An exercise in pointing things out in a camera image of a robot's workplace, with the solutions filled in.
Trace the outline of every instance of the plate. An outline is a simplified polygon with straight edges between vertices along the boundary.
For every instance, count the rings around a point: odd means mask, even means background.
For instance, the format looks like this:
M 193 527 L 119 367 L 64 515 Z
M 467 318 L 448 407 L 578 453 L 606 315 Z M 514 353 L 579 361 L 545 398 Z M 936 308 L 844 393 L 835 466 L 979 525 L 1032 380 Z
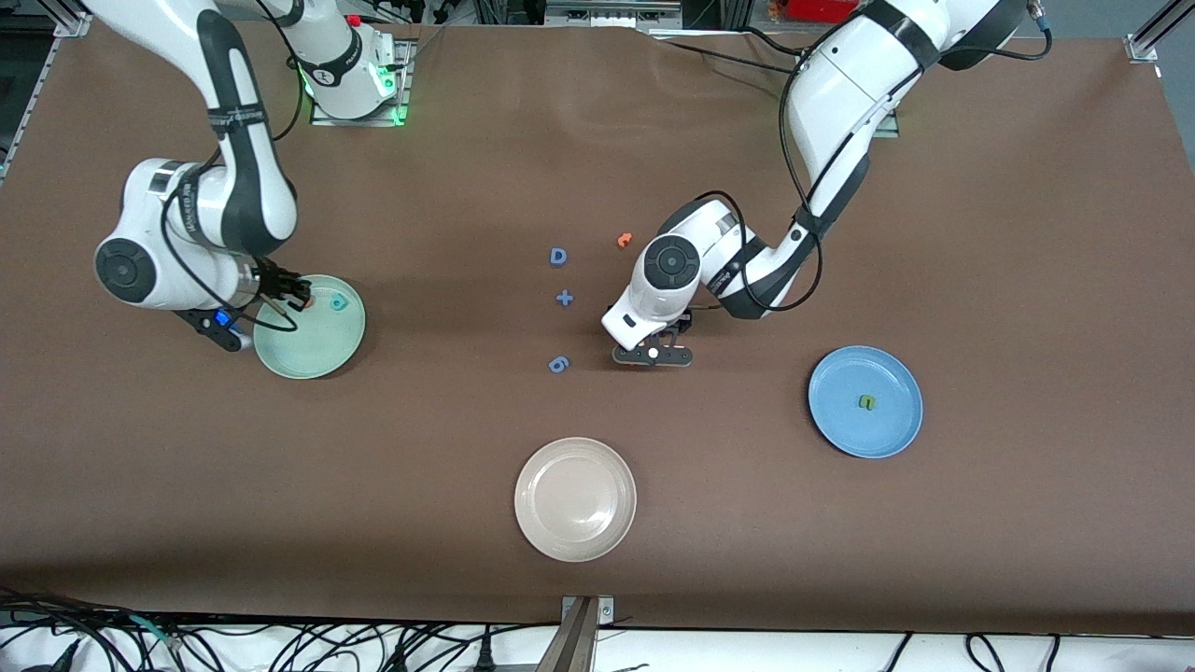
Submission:
M 599 558 L 635 519 L 635 478 L 606 444 L 574 436 L 535 452 L 515 485 L 515 518 L 544 555 L 563 562 Z
M 913 442 L 921 429 L 921 390 L 890 354 L 850 346 L 826 355 L 809 381 L 817 429 L 842 452 L 878 459 Z
M 366 306 L 348 282 L 331 275 L 305 275 L 311 281 L 311 306 L 288 311 L 296 331 L 276 331 L 253 325 L 253 346 L 262 364 L 284 378 L 327 375 L 344 366 L 366 334 Z M 269 304 L 257 319 L 286 324 Z

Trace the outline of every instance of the light green plate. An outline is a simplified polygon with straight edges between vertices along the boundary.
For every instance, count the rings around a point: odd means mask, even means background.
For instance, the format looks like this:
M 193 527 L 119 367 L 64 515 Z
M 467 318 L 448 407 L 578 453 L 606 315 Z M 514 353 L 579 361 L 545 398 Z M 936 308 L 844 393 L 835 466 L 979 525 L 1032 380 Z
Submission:
M 302 312 L 287 311 L 299 325 L 296 331 L 253 329 L 257 356 L 286 378 L 327 375 L 349 361 L 366 334 L 366 305 L 348 282 L 331 275 L 305 275 L 304 280 L 311 281 L 312 305 Z M 269 304 L 257 319 L 286 324 Z

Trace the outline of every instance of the blue plate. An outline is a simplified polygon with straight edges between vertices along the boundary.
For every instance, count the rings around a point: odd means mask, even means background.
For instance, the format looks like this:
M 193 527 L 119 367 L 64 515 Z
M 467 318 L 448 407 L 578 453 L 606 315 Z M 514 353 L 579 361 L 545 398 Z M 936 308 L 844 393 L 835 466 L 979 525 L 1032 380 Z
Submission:
M 883 350 L 850 346 L 826 355 L 809 381 L 817 429 L 856 457 L 891 457 L 921 429 L 921 390 L 908 368 Z

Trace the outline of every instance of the red object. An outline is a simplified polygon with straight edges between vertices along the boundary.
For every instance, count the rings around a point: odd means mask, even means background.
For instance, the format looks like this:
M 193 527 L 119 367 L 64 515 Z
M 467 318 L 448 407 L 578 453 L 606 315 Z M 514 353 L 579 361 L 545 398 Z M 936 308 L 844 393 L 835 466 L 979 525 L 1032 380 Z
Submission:
M 803 22 L 842 23 L 859 0 L 789 0 L 784 16 Z

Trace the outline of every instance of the brown table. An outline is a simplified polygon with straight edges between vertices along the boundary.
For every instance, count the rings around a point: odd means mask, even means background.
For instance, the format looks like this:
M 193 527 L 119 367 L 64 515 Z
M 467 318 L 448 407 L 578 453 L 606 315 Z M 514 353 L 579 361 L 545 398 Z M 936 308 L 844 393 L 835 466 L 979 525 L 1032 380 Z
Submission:
M 243 29 L 277 128 L 282 47 Z M 707 44 L 772 57 L 743 43 Z M 369 308 L 348 368 L 290 381 L 103 293 L 128 171 L 213 141 L 164 61 L 102 25 L 65 44 L 0 190 L 0 578 L 173 611 L 539 621 L 611 593 L 638 624 L 1195 627 L 1195 181 L 1153 68 L 1065 41 L 933 71 L 815 300 L 703 313 L 691 369 L 629 371 L 599 317 L 674 208 L 725 189 L 783 233 L 780 77 L 626 30 L 448 29 L 421 59 L 407 127 L 278 146 L 301 214 L 276 259 Z M 809 419 L 813 367 L 852 343 L 924 392 L 893 459 Z M 566 435 L 639 491 L 587 564 L 539 555 L 510 503 Z

